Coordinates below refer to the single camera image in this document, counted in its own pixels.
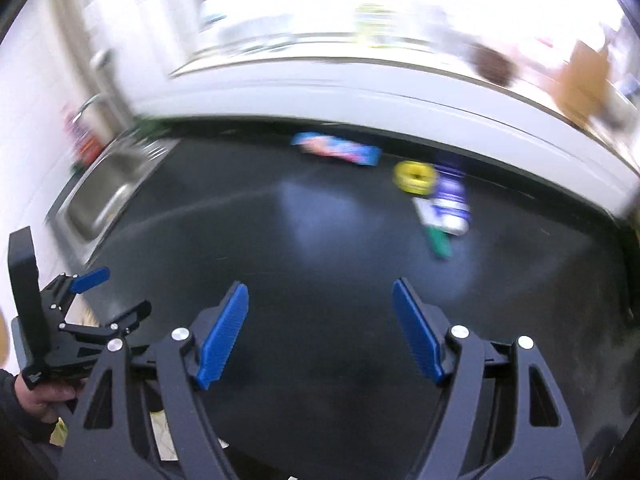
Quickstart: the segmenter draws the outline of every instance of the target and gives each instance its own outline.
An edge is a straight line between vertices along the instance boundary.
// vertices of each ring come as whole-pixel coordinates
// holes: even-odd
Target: brown object
[[[472,61],[479,75],[491,83],[507,86],[515,76],[515,64],[497,50],[487,46],[476,44]]]
[[[552,98],[560,111],[581,128],[589,124],[589,117],[602,111],[606,100],[609,75],[607,55],[607,45],[596,52],[578,41],[569,63],[558,73]]]
[[[0,367],[4,366],[9,357],[9,330],[6,321],[0,314]]]

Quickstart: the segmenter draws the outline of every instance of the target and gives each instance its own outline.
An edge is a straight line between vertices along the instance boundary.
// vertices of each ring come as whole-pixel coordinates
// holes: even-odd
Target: yellow tape roll
[[[414,160],[398,162],[394,168],[394,182],[403,191],[418,195],[428,195],[438,180],[438,172],[433,166]]]

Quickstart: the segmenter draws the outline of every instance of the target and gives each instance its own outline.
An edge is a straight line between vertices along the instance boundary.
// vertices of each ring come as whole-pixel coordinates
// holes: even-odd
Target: metal bolt head
[[[531,350],[533,348],[533,339],[528,335],[521,335],[518,338],[518,344],[525,350]]]
[[[118,339],[118,338],[112,339],[107,343],[107,350],[109,350],[109,352],[117,352],[121,348],[122,348],[122,339]]]
[[[171,332],[171,339],[175,341],[184,341],[189,337],[189,329],[181,326],[180,328],[176,328],[173,332]]]
[[[464,339],[469,337],[469,329],[466,326],[454,325],[451,327],[451,335],[458,339]]]

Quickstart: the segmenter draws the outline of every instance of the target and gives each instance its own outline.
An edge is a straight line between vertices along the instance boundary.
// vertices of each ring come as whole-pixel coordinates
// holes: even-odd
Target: blue gripper pad
[[[452,373],[452,370],[447,370],[444,366],[446,343],[442,327],[430,326],[412,292],[402,280],[394,282],[392,299],[404,336],[420,372],[434,383],[440,384]]]
[[[111,273],[107,267],[100,267],[100,269],[92,270],[84,276],[78,276],[73,280],[69,291],[74,294],[82,294],[88,291],[94,286],[98,286],[101,283],[106,282],[111,277]]]
[[[242,323],[249,312],[249,291],[240,283],[226,302],[213,329],[205,339],[200,351],[200,368],[196,382],[206,390],[222,375],[226,360],[236,342]]]

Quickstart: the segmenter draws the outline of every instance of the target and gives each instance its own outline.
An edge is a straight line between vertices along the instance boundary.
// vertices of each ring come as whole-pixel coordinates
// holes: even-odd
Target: human hand
[[[15,378],[14,389],[15,396],[24,411],[47,423],[58,420],[58,414],[52,405],[54,402],[75,399],[80,393],[80,388],[76,389],[63,381],[40,383],[30,390],[21,374]]]

